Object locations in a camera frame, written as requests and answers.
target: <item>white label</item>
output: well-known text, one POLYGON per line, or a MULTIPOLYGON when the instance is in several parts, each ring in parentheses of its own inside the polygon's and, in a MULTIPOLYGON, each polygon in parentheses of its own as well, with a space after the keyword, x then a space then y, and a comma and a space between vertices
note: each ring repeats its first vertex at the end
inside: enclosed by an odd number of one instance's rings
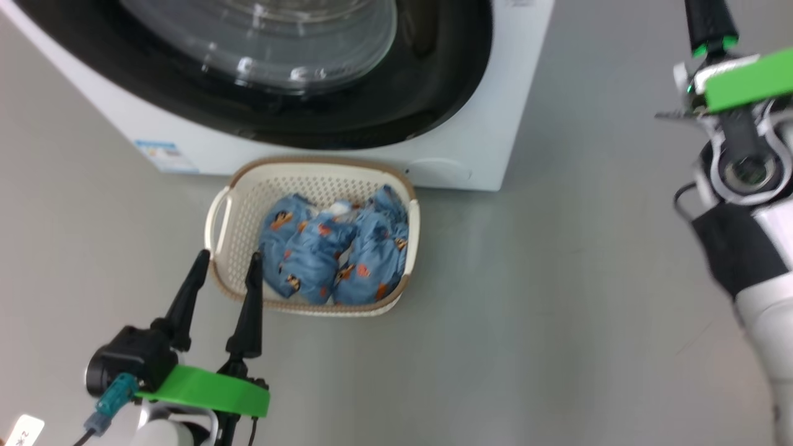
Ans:
POLYGON ((44 430, 42 420, 30 415, 22 415, 17 420, 17 425, 13 427, 6 446, 33 446, 42 430, 44 430))
POLYGON ((135 146, 160 171, 178 174, 198 173, 195 165, 179 151, 174 143, 136 140, 135 146))

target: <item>clothes in basket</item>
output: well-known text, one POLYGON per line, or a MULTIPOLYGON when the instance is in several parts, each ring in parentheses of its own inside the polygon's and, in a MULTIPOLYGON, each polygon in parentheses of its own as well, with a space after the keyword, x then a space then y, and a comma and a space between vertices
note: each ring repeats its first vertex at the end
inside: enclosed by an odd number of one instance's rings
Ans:
POLYGON ((387 186, 378 190, 356 221, 358 236, 339 270, 333 296, 337 305, 366 305, 389 295, 404 273, 407 213, 387 186))
POLYGON ((264 280, 284 297, 293 293, 289 284, 282 283, 279 271, 286 243, 315 215, 316 210, 306 198, 292 194, 278 200, 262 223, 259 251, 263 257, 264 280))
POLYGON ((299 292, 313 305, 323 305, 335 288, 339 257, 350 248, 358 229, 349 202, 337 202, 309 221, 286 243, 279 289, 286 297, 299 292))

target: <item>camera lens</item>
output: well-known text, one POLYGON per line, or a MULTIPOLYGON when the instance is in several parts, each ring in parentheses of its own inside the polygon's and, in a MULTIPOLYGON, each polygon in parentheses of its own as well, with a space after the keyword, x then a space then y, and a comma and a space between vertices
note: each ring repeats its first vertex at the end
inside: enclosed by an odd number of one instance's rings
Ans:
POLYGON ((773 158, 748 156, 727 164, 725 181, 736 192, 757 192, 771 181, 776 169, 773 158))

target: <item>black sleeve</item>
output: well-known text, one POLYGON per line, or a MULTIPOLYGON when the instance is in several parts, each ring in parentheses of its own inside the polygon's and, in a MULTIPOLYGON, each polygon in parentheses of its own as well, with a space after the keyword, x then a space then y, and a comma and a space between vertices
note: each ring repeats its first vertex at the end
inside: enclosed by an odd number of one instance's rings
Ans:
POLYGON ((711 274, 733 298, 789 271, 751 211, 722 204, 691 223, 705 249, 711 274))

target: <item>blue connector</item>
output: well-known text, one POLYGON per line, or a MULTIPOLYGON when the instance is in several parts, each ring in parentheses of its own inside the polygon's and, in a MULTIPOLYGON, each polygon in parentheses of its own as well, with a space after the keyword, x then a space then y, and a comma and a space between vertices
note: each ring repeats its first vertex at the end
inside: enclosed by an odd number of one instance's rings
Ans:
POLYGON ((85 424, 82 425, 86 431, 93 430, 94 436, 102 436, 110 427, 113 417, 124 405, 132 401, 135 394, 140 390, 138 380, 129 373, 122 373, 116 377, 113 384, 110 384, 105 393, 99 398, 94 412, 85 424))

